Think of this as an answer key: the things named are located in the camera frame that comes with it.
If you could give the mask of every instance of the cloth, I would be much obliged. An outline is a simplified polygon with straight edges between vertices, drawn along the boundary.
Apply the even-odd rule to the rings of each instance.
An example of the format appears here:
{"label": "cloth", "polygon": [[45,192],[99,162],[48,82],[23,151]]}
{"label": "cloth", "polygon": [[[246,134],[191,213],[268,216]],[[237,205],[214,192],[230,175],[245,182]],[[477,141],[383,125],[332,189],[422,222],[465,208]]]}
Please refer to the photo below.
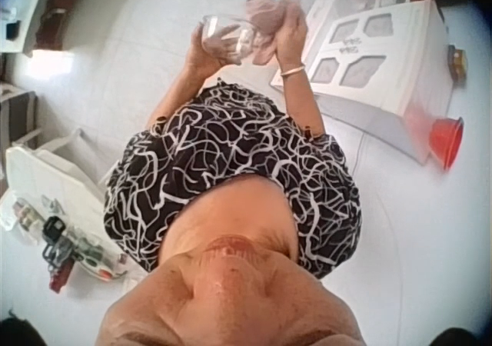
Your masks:
{"label": "cloth", "polygon": [[152,271],[178,213],[244,174],[282,187],[297,225],[299,265],[322,278],[352,256],[361,229],[359,194],[333,136],[311,138],[272,100],[220,79],[130,140],[108,182],[105,229]]}
{"label": "cloth", "polygon": [[300,4],[300,0],[247,0],[248,21],[256,26],[260,36],[255,41],[253,64],[266,65],[274,56],[277,45],[275,34],[284,24],[288,4]]}

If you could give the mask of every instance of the tile floor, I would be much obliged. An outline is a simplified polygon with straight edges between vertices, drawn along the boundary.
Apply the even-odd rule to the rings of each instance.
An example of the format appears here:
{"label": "tile floor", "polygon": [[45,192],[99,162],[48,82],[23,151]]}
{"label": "tile floor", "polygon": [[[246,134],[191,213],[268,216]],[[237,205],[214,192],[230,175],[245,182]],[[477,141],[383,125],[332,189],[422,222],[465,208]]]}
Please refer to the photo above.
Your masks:
{"label": "tile floor", "polygon": [[[203,14],[240,12],[242,1],[79,0],[68,50],[18,55],[14,83],[38,93],[45,139],[82,128],[84,137],[63,154],[98,180],[165,93],[196,22]],[[313,0],[302,2],[308,9]],[[466,128],[449,174],[325,118],[355,169],[364,228],[354,258],[323,283],[353,308],[368,344],[428,344],[450,326],[479,331],[490,314],[490,33],[471,6],[444,14],[450,41],[467,50],[470,63],[467,86],[454,92],[450,107]],[[275,70],[246,65],[221,76],[281,106],[281,94],[268,86]],[[54,295],[48,273],[38,269],[45,265],[39,249],[1,239],[2,278],[9,277],[2,280],[2,316],[13,306],[49,344],[92,344],[121,284],[100,285],[75,272],[74,285]],[[33,257],[39,260],[25,259]]]}

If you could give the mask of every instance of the clear glass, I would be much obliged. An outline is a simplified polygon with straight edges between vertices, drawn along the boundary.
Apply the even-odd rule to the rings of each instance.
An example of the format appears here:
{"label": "clear glass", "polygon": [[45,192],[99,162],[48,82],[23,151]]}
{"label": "clear glass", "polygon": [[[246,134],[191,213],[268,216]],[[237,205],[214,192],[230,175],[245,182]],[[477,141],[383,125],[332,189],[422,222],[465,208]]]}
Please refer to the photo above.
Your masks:
{"label": "clear glass", "polygon": [[258,30],[249,21],[230,15],[206,15],[201,43],[215,58],[240,64],[254,50]]}

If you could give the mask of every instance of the red plastic cup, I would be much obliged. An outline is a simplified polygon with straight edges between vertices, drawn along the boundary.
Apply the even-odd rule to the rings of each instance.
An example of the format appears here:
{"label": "red plastic cup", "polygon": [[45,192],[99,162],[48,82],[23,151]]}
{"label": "red plastic cup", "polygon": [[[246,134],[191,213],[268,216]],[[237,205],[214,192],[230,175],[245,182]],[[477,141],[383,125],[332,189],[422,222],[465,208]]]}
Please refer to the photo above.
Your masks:
{"label": "red plastic cup", "polygon": [[429,146],[445,171],[451,168],[460,149],[464,122],[459,119],[437,119],[432,124]]}

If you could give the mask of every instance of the silver bracelet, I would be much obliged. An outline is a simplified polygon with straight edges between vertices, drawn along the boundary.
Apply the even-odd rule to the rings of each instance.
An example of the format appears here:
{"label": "silver bracelet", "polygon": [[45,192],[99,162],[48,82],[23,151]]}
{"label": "silver bracelet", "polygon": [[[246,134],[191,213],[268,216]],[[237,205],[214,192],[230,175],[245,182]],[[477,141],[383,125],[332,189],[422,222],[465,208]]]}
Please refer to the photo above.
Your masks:
{"label": "silver bracelet", "polygon": [[280,76],[282,78],[285,78],[285,77],[288,77],[289,75],[294,75],[295,73],[302,72],[305,68],[306,68],[306,66],[303,64],[300,67],[297,67],[297,68],[291,69],[290,71],[286,71],[286,72],[281,73]]}

